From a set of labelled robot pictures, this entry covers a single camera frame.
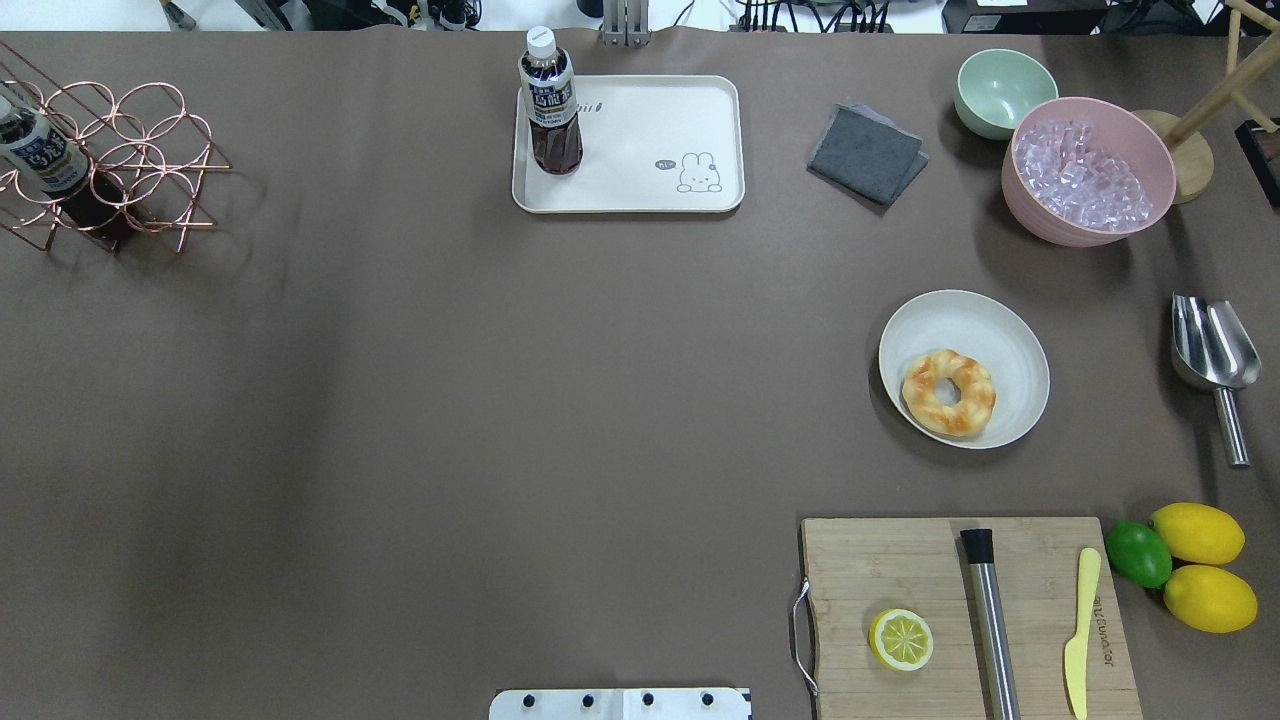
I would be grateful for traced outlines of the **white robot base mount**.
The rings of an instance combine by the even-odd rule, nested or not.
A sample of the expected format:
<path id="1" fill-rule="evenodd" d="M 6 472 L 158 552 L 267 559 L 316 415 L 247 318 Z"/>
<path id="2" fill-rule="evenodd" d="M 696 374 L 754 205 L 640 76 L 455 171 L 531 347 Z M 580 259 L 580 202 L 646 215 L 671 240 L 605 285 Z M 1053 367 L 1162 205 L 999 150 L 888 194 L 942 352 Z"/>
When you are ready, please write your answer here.
<path id="1" fill-rule="evenodd" d="M 749 691 L 733 687 L 508 689 L 489 719 L 751 719 Z"/>

